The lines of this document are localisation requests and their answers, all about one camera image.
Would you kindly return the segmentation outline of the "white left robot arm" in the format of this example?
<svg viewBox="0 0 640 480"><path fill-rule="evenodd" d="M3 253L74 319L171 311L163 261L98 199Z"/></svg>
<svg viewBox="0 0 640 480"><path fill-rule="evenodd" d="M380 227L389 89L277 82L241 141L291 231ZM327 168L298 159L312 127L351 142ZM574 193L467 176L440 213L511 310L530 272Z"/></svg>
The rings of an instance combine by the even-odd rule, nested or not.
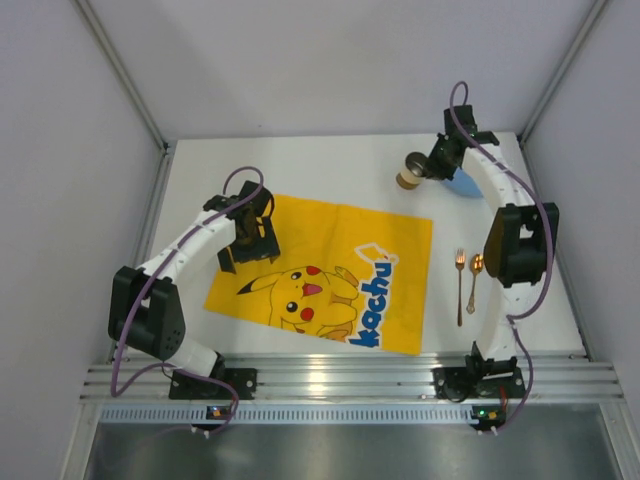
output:
<svg viewBox="0 0 640 480"><path fill-rule="evenodd" d="M154 258L116 272L108 322L108 335L117 342L113 387L127 347L192 378L217 376L221 355L189 334L179 284L211 264L234 274L241 264L277 259L274 205L261 181L247 180L238 194L205 202L186 231Z"/></svg>

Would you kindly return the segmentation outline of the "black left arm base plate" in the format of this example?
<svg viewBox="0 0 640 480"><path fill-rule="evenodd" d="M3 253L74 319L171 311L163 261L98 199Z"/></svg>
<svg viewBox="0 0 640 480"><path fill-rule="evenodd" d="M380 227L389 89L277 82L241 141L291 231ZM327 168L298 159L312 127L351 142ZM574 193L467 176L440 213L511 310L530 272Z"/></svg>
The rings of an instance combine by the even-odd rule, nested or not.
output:
<svg viewBox="0 0 640 480"><path fill-rule="evenodd" d="M221 381L231 386L240 400L252 400L257 388L257 373L253 368L226 368ZM175 372L168 394L171 400L230 400L231 393L218 385Z"/></svg>

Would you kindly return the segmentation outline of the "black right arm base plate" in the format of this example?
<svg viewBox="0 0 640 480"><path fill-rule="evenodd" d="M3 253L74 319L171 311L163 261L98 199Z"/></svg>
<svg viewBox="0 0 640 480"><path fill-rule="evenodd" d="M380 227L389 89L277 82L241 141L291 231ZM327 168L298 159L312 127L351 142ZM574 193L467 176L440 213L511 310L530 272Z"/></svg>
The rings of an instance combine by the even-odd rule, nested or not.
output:
<svg viewBox="0 0 640 480"><path fill-rule="evenodd" d="M465 400L522 398L525 384L519 368L491 372L476 378L464 367L441 367L433 370L435 396L440 400L461 403Z"/></svg>

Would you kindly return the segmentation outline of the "steel cup with cork base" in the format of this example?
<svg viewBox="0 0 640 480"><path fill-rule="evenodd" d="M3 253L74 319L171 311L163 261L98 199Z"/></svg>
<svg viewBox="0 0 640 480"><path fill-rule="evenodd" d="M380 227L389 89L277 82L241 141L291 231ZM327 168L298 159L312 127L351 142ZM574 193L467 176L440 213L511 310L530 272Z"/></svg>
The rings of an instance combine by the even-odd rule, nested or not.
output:
<svg viewBox="0 0 640 480"><path fill-rule="evenodd" d="M411 152L404 160L404 166L396 175L397 184L405 190L416 189L425 179L428 157L421 152Z"/></svg>

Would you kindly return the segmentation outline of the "yellow Pikachu cloth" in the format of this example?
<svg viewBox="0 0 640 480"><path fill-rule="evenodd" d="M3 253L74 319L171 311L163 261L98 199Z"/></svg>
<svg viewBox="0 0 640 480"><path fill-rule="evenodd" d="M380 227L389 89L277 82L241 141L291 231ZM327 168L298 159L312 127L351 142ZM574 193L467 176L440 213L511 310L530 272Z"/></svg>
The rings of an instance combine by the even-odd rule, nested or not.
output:
<svg viewBox="0 0 640 480"><path fill-rule="evenodd" d="M280 255L216 273L206 310L356 347L417 355L430 219L285 195L271 217Z"/></svg>

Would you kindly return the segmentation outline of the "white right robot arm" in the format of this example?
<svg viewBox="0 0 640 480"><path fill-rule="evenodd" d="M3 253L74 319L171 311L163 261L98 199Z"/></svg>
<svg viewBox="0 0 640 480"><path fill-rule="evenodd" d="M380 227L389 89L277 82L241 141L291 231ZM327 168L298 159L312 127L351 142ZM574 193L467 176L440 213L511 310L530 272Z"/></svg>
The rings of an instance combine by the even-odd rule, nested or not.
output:
<svg viewBox="0 0 640 480"><path fill-rule="evenodd" d="M524 307L519 286L550 284L559 210L544 203L503 159L496 135L480 131L470 105L444 111L444 131L427 155L423 173L429 180L451 180L463 171L482 193L493 221L483 247L484 270L492 279L487 313L475 340L484 357L504 359L515 351L517 322L532 315L537 300Z"/></svg>

